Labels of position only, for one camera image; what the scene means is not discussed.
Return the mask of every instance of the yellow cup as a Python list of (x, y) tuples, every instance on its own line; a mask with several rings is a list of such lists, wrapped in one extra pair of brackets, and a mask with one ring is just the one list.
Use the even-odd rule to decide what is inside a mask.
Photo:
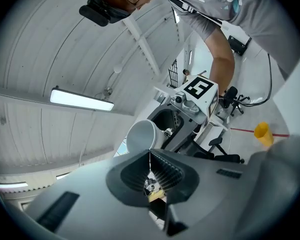
[(254, 129), (254, 136), (267, 147), (274, 143), (274, 136), (266, 122), (261, 122), (257, 125)]

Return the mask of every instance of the red line on floor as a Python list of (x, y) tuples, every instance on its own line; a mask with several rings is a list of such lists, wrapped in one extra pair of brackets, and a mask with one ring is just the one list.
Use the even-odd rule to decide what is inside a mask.
[[(238, 128), (231, 128), (231, 130), (237, 130), (237, 131), (242, 131), (242, 132), (254, 133), (253, 130), (245, 130), (245, 129), (238, 129)], [(277, 133), (273, 133), (272, 135), (275, 136), (275, 137), (285, 137), (285, 138), (290, 137), (289, 134), (277, 134)]]

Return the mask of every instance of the fluorescent light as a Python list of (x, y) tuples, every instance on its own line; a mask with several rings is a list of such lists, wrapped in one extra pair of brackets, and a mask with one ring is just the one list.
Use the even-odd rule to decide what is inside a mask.
[(26, 182), (18, 182), (18, 183), (0, 183), (0, 189), (13, 189), (13, 188), (22, 188), (27, 187), (28, 184)]
[(191, 60), (192, 60), (192, 50), (190, 51), (189, 65), (191, 64)]
[(56, 177), (56, 179), (57, 179), (57, 180), (60, 180), (60, 179), (62, 179), (62, 178), (64, 178), (64, 177), (66, 177), (68, 174), (69, 174), (69, 172), (68, 172), (68, 173), (65, 173), (65, 174), (58, 175), (58, 176)]
[(57, 88), (52, 89), (50, 102), (93, 110), (111, 111), (114, 107), (114, 104), (111, 102)]
[(180, 21), (180, 18), (179, 18), (179, 16), (177, 15), (176, 11), (175, 11), (174, 9), (172, 9), (172, 10), (173, 10), (173, 14), (174, 14), (174, 22), (175, 22), (176, 24), (178, 24), (179, 21)]

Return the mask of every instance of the person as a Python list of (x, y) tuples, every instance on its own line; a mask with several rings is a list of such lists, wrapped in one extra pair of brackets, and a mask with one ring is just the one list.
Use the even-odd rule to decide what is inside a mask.
[[(185, 80), (183, 81), (182, 84), (184, 84), (184, 83), (186, 83), (187, 81), (189, 81), (191, 76), (194, 77), (194, 75), (191, 75), (191, 74), (190, 74), (190, 71), (187, 70), (187, 69), (184, 69), (182, 72), (183, 72), (183, 74), (185, 75)], [(203, 76), (204, 73), (207, 73), (207, 71), (204, 70), (203, 72), (199, 73), (197, 76), (202, 76), (202, 77), (204, 77), (204, 76)]]
[[(188, 69), (184, 69), (184, 70), (182, 71), (182, 73), (183, 73), (186, 77), (190, 75), (190, 71), (189, 71)], [(205, 73), (207, 73), (206, 70), (204, 70), (204, 71), (202, 71), (201, 73), (199, 73), (198, 76), (202, 76), (202, 75), (205, 74)]]
[[(105, 26), (140, 9), (151, 0), (102, 0), (99, 13), (109, 15)], [(178, 16), (203, 39), (212, 57), (209, 79), (223, 93), (234, 74), (235, 59), (231, 47), (216, 21), (240, 26), (279, 65), (284, 79), (291, 74), (300, 58), (300, 35), (285, 9), (277, 0), (178, 0), (173, 2)]]

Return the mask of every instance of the black chair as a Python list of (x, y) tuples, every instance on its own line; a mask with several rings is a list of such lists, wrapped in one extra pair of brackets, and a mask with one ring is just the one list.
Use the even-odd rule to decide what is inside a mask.
[(220, 150), (220, 152), (223, 154), (223, 155), (216, 155), (213, 160), (223, 161), (223, 162), (233, 162), (238, 164), (240, 163), (243, 164), (245, 162), (244, 159), (240, 159), (240, 156), (238, 154), (227, 154), (225, 150), (220, 146), (221, 143), (222, 143), (221, 137), (215, 138), (209, 142), (209, 146), (212, 147), (216, 146), (216, 148)]
[(208, 159), (208, 160), (216, 160), (216, 161), (222, 161), (222, 162), (231, 162), (231, 163), (244, 163), (245, 160), (241, 159), (238, 154), (227, 154), (224, 149), (220, 146), (222, 143), (222, 138), (215, 138), (209, 142), (209, 146), (216, 146), (223, 155), (216, 155), (203, 149), (198, 143), (196, 143), (193, 138), (189, 137), (188, 142), (190, 142), (190, 148), (188, 151), (190, 151), (191, 156), (195, 158), (201, 158), (201, 159)]
[(238, 102), (243, 102), (245, 100), (250, 100), (250, 97), (248, 97), (248, 96), (244, 97), (242, 94), (240, 94), (239, 97), (237, 97), (237, 94), (238, 94), (237, 88), (235, 88), (234, 86), (231, 86), (225, 92), (225, 95), (223, 96), (224, 98), (220, 99), (220, 102), (219, 102), (221, 107), (223, 107), (224, 109), (227, 109), (227, 108), (230, 107), (230, 105), (232, 105), (232, 111), (230, 113), (231, 116), (234, 116), (234, 111), (235, 111), (236, 108), (238, 108), (240, 113), (243, 114), (244, 112), (239, 107)]

